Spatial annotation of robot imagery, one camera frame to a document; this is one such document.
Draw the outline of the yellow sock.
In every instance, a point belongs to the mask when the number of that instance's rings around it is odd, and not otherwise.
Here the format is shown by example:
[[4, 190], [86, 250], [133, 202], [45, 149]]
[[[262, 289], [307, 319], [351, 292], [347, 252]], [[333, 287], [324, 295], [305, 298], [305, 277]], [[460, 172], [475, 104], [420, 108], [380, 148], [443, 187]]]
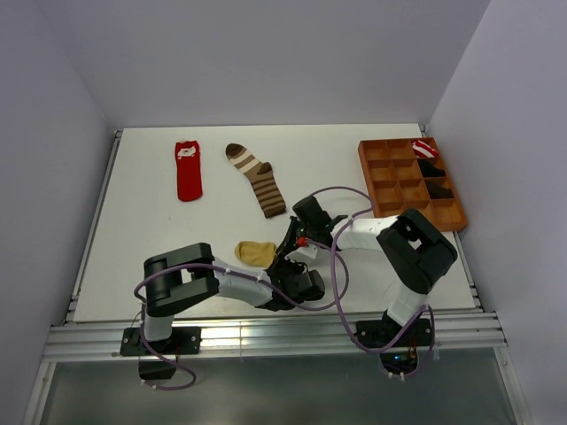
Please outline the yellow sock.
[[234, 253], [247, 266], [268, 268], [276, 257], [276, 245], [271, 242], [241, 241]]

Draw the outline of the brown striped sock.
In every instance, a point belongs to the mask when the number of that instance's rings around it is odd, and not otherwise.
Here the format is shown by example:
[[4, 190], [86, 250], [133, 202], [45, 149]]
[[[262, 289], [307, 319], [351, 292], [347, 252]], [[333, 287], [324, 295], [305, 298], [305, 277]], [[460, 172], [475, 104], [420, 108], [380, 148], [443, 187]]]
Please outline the brown striped sock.
[[232, 166], [250, 182], [266, 219], [286, 213], [287, 206], [269, 162], [260, 161], [238, 143], [229, 143], [225, 148], [225, 155]]

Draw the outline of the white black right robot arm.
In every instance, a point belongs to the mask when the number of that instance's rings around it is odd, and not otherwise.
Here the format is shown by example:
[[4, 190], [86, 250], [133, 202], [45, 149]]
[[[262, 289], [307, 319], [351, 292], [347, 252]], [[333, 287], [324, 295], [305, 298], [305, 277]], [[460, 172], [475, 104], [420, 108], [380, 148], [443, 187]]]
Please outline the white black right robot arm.
[[381, 219], [331, 218], [318, 200], [305, 197], [293, 206], [310, 239], [337, 251], [382, 252], [400, 279], [385, 314], [384, 337], [404, 344], [415, 331], [412, 322], [436, 284], [458, 258], [455, 247], [416, 209]]

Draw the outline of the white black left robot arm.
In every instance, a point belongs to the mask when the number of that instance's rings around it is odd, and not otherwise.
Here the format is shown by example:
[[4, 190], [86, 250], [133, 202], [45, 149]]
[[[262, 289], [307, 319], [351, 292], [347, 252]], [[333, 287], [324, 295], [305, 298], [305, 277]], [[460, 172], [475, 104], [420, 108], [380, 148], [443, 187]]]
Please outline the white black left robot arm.
[[325, 285], [320, 274], [308, 268], [310, 261], [289, 258], [301, 252], [297, 240], [304, 234], [299, 219], [290, 218], [275, 259], [256, 275], [217, 259], [208, 243], [194, 243], [147, 259], [144, 276], [156, 277], [145, 285], [141, 344], [152, 353], [165, 352], [173, 342], [175, 315], [215, 296], [271, 312], [322, 299]]

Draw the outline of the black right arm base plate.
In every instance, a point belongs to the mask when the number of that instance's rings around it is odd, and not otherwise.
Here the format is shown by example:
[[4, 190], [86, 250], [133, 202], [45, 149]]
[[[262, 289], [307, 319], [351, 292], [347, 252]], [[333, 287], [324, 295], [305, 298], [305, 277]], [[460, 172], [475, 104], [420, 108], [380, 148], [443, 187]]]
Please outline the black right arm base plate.
[[[354, 334], [365, 347], [382, 348], [389, 344], [401, 330], [402, 326], [384, 315], [380, 320], [357, 321]], [[431, 321], [418, 318], [400, 335], [393, 346], [406, 348], [430, 346], [433, 337]]]

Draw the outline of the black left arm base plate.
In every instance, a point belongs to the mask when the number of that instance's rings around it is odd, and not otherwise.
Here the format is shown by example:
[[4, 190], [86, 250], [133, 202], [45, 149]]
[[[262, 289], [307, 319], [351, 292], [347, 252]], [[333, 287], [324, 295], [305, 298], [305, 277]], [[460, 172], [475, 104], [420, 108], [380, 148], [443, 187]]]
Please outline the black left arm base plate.
[[[173, 327], [170, 337], [149, 342], [150, 347], [162, 355], [194, 355], [199, 353], [201, 328]], [[121, 357], [149, 356], [151, 352], [144, 346], [140, 328], [126, 328], [120, 344]]]

